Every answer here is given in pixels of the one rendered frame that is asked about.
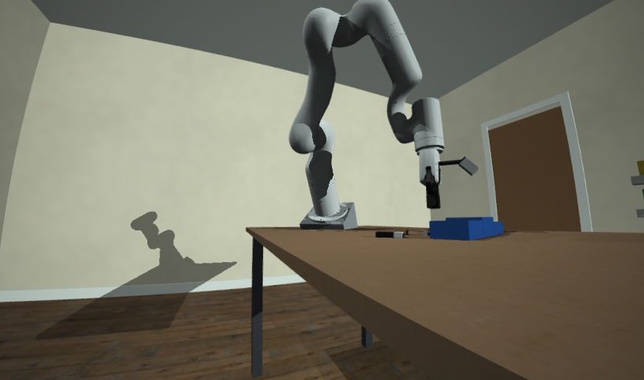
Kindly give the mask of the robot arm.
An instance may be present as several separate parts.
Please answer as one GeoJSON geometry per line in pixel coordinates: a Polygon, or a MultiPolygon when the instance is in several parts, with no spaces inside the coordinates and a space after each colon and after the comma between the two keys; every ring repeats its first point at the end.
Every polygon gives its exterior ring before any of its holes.
{"type": "Polygon", "coordinates": [[[322,120],[336,79],[333,47],[348,47],[369,35],[392,81],[387,117],[396,139],[403,144],[414,142],[416,152],[431,147],[444,149],[440,102],[436,98],[414,102],[412,116],[406,118],[406,98],[421,81],[422,72],[392,5],[387,0],[358,0],[351,11],[341,16],[317,8],[307,15],[303,26],[309,76],[289,143],[298,154],[311,153],[305,170],[315,208],[308,217],[313,222],[332,222],[348,211],[338,201],[333,176],[335,134],[331,124],[322,120]]]}

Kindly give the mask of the blue open-top bin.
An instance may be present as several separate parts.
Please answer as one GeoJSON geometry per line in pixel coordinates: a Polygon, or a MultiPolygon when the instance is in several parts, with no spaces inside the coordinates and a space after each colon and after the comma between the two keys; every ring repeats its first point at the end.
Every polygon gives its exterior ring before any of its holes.
{"type": "Polygon", "coordinates": [[[493,217],[446,218],[429,221],[430,238],[471,241],[503,234],[503,222],[493,217]]]}

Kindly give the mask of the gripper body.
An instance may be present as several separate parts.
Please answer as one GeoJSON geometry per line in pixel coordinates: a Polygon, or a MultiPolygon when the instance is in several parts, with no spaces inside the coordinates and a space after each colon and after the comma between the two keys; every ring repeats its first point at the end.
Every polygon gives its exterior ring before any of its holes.
{"type": "Polygon", "coordinates": [[[425,183],[425,178],[424,175],[426,176],[426,167],[431,166],[432,170],[432,183],[434,181],[440,185],[441,184],[441,173],[440,173],[440,165],[438,162],[440,161],[440,154],[443,152],[442,148],[439,147],[431,147],[431,148],[425,148],[422,150],[419,150],[417,152],[417,155],[419,156],[419,176],[420,176],[420,183],[426,186],[425,183]],[[435,177],[435,179],[433,179],[435,177]]]}

